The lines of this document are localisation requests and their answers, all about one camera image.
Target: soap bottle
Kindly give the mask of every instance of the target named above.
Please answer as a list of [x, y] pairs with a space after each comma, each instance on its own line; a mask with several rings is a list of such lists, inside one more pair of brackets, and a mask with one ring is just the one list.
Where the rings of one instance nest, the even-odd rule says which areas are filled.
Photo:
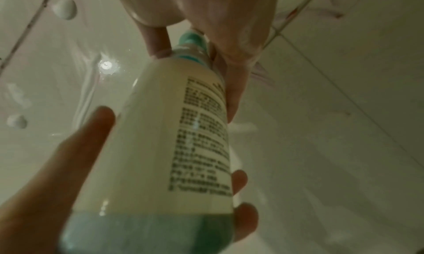
[[142, 72], [62, 233], [63, 254], [216, 254], [234, 221], [223, 78], [189, 30]]

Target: bottle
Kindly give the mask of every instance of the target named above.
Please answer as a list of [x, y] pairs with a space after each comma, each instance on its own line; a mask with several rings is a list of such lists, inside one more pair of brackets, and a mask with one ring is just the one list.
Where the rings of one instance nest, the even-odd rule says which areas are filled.
[[63, 254], [216, 254], [233, 240], [224, 82], [202, 34], [138, 78], [62, 233]]

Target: plastic bottle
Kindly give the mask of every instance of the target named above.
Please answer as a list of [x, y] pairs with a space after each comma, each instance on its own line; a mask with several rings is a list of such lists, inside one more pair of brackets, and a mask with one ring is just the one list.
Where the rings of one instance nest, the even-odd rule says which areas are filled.
[[138, 78], [74, 204], [64, 254], [216, 254], [234, 234], [222, 78], [187, 31]]

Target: human hand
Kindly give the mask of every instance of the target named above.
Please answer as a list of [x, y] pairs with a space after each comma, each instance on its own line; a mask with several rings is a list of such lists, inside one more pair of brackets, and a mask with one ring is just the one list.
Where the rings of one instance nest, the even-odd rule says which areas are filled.
[[139, 27], [151, 56], [171, 49], [166, 26], [188, 20], [213, 49], [214, 66], [226, 84], [231, 122], [259, 58], [274, 18], [277, 0], [121, 0]]
[[[0, 207], [1, 254], [53, 254], [72, 205], [115, 123], [108, 107], [99, 107], [76, 133], [64, 140], [42, 169]], [[232, 174], [234, 193], [247, 183], [243, 171]], [[235, 208], [235, 241], [254, 232], [254, 206]]]

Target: bottle label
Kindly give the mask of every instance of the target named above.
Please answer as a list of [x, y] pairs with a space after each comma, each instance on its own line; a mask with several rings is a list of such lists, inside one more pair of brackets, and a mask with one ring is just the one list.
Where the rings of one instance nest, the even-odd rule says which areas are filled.
[[193, 61], [151, 63], [138, 79], [74, 210], [232, 213], [224, 87]]

